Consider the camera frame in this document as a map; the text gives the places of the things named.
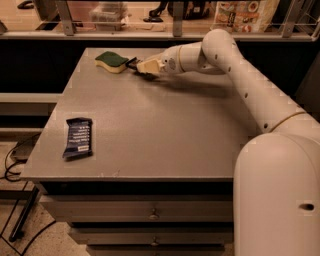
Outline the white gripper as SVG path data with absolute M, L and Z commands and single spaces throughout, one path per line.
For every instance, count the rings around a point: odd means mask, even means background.
M 179 50 L 180 46 L 173 46 L 166 49 L 160 55 L 151 56 L 139 62 L 137 70 L 143 74 L 159 74 L 160 72 L 180 74 L 182 69 L 179 62 Z

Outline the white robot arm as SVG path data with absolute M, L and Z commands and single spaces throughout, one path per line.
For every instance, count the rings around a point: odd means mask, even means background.
M 138 63 L 141 73 L 226 74 L 261 133 L 233 178 L 235 256 L 320 256 L 320 124 L 241 54 L 223 29 Z

